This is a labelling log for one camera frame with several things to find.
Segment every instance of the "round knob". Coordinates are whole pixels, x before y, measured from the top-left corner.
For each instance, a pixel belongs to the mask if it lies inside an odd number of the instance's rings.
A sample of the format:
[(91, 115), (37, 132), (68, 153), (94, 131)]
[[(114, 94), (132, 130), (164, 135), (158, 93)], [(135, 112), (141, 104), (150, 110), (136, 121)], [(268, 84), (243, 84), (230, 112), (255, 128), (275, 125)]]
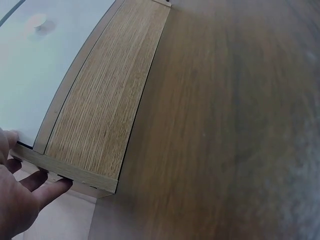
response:
[(46, 22), (47, 15), (44, 13), (38, 13), (30, 17), (26, 23), (28, 29), (40, 30), (41, 26)]

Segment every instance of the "white tile floor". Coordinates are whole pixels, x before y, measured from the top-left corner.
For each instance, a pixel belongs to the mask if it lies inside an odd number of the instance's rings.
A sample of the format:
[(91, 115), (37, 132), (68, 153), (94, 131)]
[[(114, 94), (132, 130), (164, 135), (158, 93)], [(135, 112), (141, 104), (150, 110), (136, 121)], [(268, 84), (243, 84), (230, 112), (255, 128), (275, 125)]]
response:
[[(28, 174), (18, 171), (14, 176), (19, 181)], [(45, 207), (31, 228), (13, 240), (87, 240), (95, 202), (70, 190)]]

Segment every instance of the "wood grain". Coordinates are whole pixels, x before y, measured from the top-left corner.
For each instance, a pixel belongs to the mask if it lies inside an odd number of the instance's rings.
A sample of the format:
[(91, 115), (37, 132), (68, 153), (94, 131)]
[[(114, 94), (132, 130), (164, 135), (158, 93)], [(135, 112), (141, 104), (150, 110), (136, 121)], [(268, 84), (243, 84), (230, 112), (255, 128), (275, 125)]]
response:
[[(39, 171), (39, 169), (43, 170), (42, 168), (38, 168), (37, 166), (33, 165), (32, 163), (30, 163), (26, 160), (22, 161), (22, 171), (24, 171), (25, 173), (28, 173), (31, 175), (31, 174)], [(47, 181), (49, 183), (54, 183), (60, 179), (62, 179), (62, 177), (57, 175), (56, 173), (54, 173), (52, 171), (48, 172)], [(77, 193), (81, 193), (81, 194), (96, 198), (96, 199), (110, 196), (113, 194), (112, 192), (96, 189), (96, 188), (93, 188), (87, 184), (84, 184), (84, 183), (81, 183), (78, 181), (73, 181), (73, 185), (71, 187), (71, 190), (73, 190)]]
[(13, 157), (29, 162), (38, 168), (59, 174), (75, 182), (93, 186), (111, 193), (116, 192), (118, 181), (109, 177), (79, 169), (71, 164), (58, 161), (52, 157), (41, 155), (27, 147), (17, 145), (10, 153)]
[(33, 150), (37, 153), (44, 154), (50, 135), (54, 129), (55, 123), (58, 119), (58, 116), (61, 112), (63, 104), (66, 101), (66, 98), (76, 80), (76, 77), (84, 65), (87, 57), (89, 56), (91, 50), (95, 46), (99, 37), (109, 24), (110, 20), (113, 18), (117, 10), (123, 4), (124, 0), (115, 0), (113, 5), (108, 9), (105, 15), (101, 18), (99, 23), (93, 29), (90, 36), (87, 38), (79, 53), (75, 57), (70, 68), (66, 72), (57, 92), (54, 95), (54, 98), (49, 106), (49, 109), (43, 119), (38, 135), (36, 136)]
[(172, 6), (89, 239), (320, 239), (319, 2)]
[(128, 0), (78, 74), (45, 154), (117, 180), (169, 8)]

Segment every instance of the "hand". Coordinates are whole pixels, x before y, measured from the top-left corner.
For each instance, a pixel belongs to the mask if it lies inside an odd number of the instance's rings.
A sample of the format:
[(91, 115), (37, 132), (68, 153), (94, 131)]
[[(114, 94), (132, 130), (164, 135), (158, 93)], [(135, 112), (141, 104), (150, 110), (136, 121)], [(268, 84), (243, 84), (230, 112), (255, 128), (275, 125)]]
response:
[(5, 240), (30, 228), (39, 212), (72, 186), (71, 180), (61, 179), (40, 187), (48, 179), (42, 171), (16, 181), (13, 173), (22, 166), (8, 155), (17, 140), (17, 133), (0, 128), (0, 239)]

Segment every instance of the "white panel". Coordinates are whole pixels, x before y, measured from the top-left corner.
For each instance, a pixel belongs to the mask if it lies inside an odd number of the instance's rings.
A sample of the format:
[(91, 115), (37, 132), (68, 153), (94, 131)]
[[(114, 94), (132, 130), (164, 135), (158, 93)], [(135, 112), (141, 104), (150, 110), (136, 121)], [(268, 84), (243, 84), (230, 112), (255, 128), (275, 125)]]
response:
[[(0, 127), (33, 146), (80, 48), (114, 0), (26, 0), (0, 27)], [(46, 14), (45, 27), (26, 22)]]

